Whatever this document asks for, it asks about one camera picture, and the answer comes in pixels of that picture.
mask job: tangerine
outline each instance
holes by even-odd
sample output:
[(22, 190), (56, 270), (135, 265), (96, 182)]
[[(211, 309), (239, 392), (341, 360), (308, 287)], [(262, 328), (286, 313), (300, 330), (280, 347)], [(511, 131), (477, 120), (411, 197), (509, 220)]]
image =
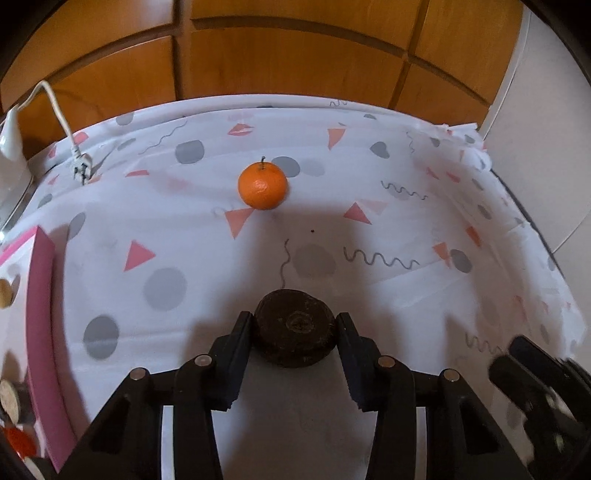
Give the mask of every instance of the tangerine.
[(270, 210), (279, 205), (287, 194), (287, 178), (273, 163), (253, 163), (238, 178), (238, 193), (248, 206), (256, 210)]

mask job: wooden door panel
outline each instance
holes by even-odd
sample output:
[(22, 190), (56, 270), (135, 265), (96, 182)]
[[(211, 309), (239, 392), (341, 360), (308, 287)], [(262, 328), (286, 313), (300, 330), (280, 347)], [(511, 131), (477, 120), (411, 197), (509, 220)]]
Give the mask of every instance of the wooden door panel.
[(316, 95), (388, 106), (402, 60), (352, 41), (278, 28), (191, 34), (189, 97)]
[[(52, 85), (73, 132), (122, 113), (172, 102), (172, 38), (135, 45), (76, 70)], [(18, 116), (25, 156), (65, 137), (41, 91)]]
[(406, 48), (420, 0), (193, 0), (192, 18), (280, 17), (334, 25)]
[(519, 0), (430, 0), (415, 55), (492, 103), (521, 26)]
[(412, 65), (396, 110), (434, 124), (480, 125), (488, 107), (434, 73)]
[(171, 24), (174, 0), (68, 0), (29, 39), (0, 83), (2, 105), (74, 60), (116, 40)]

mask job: pink triangle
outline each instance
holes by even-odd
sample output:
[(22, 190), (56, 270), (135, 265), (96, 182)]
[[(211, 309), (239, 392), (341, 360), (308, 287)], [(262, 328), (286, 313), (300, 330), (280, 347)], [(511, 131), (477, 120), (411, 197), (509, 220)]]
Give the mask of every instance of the pink triangle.
[(343, 215), (345, 218), (349, 220), (357, 220), (358, 222), (363, 222), (371, 225), (369, 219), (365, 216), (363, 210), (357, 203), (354, 203), (349, 210), (345, 212)]
[(246, 219), (250, 217), (251, 213), (254, 211), (254, 208), (243, 208), (240, 210), (230, 210), (225, 213), (226, 220), (228, 221), (230, 231), (234, 238), (238, 236), (240, 230), (242, 230), (242, 227), (244, 226), (244, 222), (246, 222)]
[(143, 175), (150, 175), (150, 172), (148, 170), (134, 170), (130, 171), (126, 177), (141, 177)]
[(380, 200), (361, 199), (359, 203), (361, 205), (366, 206), (368, 209), (370, 209), (373, 213), (376, 213), (377, 215), (381, 215), (385, 208), (388, 206), (388, 202), (381, 202)]
[(146, 263), (148, 260), (152, 260), (155, 256), (156, 254), (154, 252), (140, 245), (135, 240), (132, 240), (131, 246), (129, 247), (129, 253), (127, 254), (127, 262), (125, 262), (125, 268), (123, 271), (127, 272), (142, 263)]
[(339, 140), (345, 134), (345, 130), (345, 128), (329, 128), (329, 150), (332, 150), (339, 143)]

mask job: patterned fabric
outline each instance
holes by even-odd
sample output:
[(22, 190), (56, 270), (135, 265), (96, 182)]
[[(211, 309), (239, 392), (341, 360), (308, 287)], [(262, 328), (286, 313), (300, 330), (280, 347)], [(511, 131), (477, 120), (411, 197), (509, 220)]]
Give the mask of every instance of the patterned fabric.
[[(179, 367), (286, 287), (350, 312), (412, 369), (458, 369), (525, 452), (521, 414), (487, 366), (520, 333), (572, 355), (585, 327), (474, 128), (338, 100), (240, 96), (79, 132), (95, 163), (85, 187), (64, 141), (38, 155), (38, 176), (53, 169), (11, 235), (39, 224), (56, 243), (54, 348), (76, 433), (132, 368)], [(263, 155), (290, 192), (254, 211), (236, 184)], [(226, 477), (363, 478), (376, 417), (350, 400), (337, 353), (301, 371), (251, 357), (238, 401), (214, 413)], [(165, 419), (170, 474), (168, 410)]]

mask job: gray circle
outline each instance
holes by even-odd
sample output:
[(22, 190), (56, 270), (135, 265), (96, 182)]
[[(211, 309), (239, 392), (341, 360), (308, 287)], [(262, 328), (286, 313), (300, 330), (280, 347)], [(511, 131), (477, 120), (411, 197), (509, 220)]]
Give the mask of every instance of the gray circle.
[(51, 193), (48, 193), (41, 200), (39, 200), (39, 206), (37, 208), (41, 208), (43, 205), (49, 203), (52, 200), (53, 200), (53, 195)]
[(507, 425), (509, 426), (509, 428), (511, 430), (515, 430), (519, 426), (522, 419), (521, 410), (518, 409), (514, 404), (509, 402), (509, 405), (507, 406), (506, 418)]
[(129, 147), (133, 142), (135, 142), (135, 138), (128, 138), (127, 140), (125, 140), (121, 145), (117, 146), (117, 150), (121, 151), (123, 150), (125, 147)]
[(492, 220), (492, 215), (491, 215), (491, 213), (490, 213), (488, 210), (486, 210), (486, 208), (485, 208), (484, 206), (482, 206), (482, 205), (479, 205), (479, 206), (478, 206), (478, 211), (479, 211), (479, 212), (480, 212), (480, 214), (481, 214), (481, 215), (482, 215), (484, 218), (486, 218), (487, 220)]
[(174, 149), (174, 156), (183, 165), (197, 163), (205, 155), (205, 148), (200, 140), (191, 140), (181, 143)]
[(159, 312), (178, 307), (187, 293), (187, 279), (178, 268), (160, 268), (144, 284), (144, 298)]
[(478, 190), (482, 190), (484, 192), (484, 187), (480, 185), (480, 182), (476, 179), (472, 179), (472, 183), (476, 186)]
[(335, 259), (323, 247), (316, 244), (299, 247), (293, 261), (295, 271), (304, 278), (328, 277), (336, 271)]
[(443, 372), (443, 378), (450, 382), (457, 382), (460, 380), (460, 374), (453, 368), (448, 368)]
[(213, 362), (213, 358), (204, 353), (203, 355), (196, 356), (194, 362), (198, 367), (209, 367)]
[(304, 160), (301, 162), (301, 172), (310, 177), (321, 177), (326, 171), (321, 162), (317, 160)]
[(550, 344), (550, 334), (548, 333), (548, 329), (546, 326), (541, 323), (540, 324), (540, 333), (542, 335), (542, 340), (545, 342), (546, 345)]
[(556, 270), (556, 262), (554, 262), (554, 259), (549, 255), (548, 255), (548, 268), (550, 269), (551, 272)]
[(134, 119), (134, 112), (124, 113), (123, 115), (119, 115), (115, 117), (115, 121), (117, 125), (121, 125), (122, 127), (125, 125), (129, 125), (131, 121)]
[(82, 341), (86, 352), (95, 360), (105, 360), (113, 355), (119, 340), (119, 327), (108, 315), (99, 315), (90, 321)]
[(376, 142), (371, 147), (369, 147), (369, 149), (374, 155), (377, 155), (380, 158), (390, 158), (388, 147), (384, 142)]
[(492, 326), (499, 324), (499, 312), (496, 309), (495, 302), (493, 302), (490, 298), (484, 297), (480, 301), (480, 310), (482, 312), (482, 316)]
[(68, 226), (68, 240), (72, 240), (80, 233), (85, 221), (86, 214), (84, 212), (80, 212), (70, 221), (70, 225)]
[(451, 250), (449, 254), (452, 256), (453, 266), (460, 272), (470, 273), (472, 271), (472, 262), (461, 250)]
[(146, 376), (146, 369), (145, 368), (134, 368), (131, 372), (129, 372), (129, 377), (131, 380), (142, 380)]
[(382, 355), (380, 358), (378, 358), (378, 365), (383, 368), (392, 368), (394, 365), (396, 365), (396, 360), (394, 360), (394, 358), (389, 355)]
[(300, 174), (300, 164), (291, 157), (275, 157), (271, 163), (277, 165), (288, 179)]

